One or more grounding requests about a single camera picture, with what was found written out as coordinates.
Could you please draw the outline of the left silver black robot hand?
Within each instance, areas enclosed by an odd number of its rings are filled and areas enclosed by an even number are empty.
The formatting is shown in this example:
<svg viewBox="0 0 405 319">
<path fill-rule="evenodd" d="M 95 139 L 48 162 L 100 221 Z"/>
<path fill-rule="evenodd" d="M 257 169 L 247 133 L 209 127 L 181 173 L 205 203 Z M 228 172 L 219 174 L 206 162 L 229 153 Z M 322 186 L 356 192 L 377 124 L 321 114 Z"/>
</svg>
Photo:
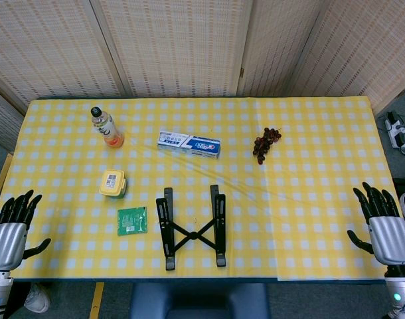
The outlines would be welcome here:
<svg viewBox="0 0 405 319">
<path fill-rule="evenodd" d="M 0 211 L 0 272 L 16 269 L 23 260 L 42 253 L 51 239 L 30 249 L 26 249 L 27 235 L 37 204 L 42 195 L 33 195 L 30 190 L 17 198 L 10 198 Z"/>
</svg>

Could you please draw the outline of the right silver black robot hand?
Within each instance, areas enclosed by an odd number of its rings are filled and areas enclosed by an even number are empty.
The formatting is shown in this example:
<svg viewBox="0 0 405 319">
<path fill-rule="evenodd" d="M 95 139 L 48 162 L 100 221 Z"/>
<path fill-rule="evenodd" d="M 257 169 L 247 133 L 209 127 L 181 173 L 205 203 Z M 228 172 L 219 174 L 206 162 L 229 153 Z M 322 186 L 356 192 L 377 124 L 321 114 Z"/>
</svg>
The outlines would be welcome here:
<svg viewBox="0 0 405 319">
<path fill-rule="evenodd" d="M 352 230 L 347 231 L 348 237 L 383 265 L 405 265 L 405 219 L 400 216 L 393 196 L 365 181 L 362 186 L 363 190 L 355 187 L 353 192 L 361 205 L 370 242 L 360 240 Z"/>
</svg>

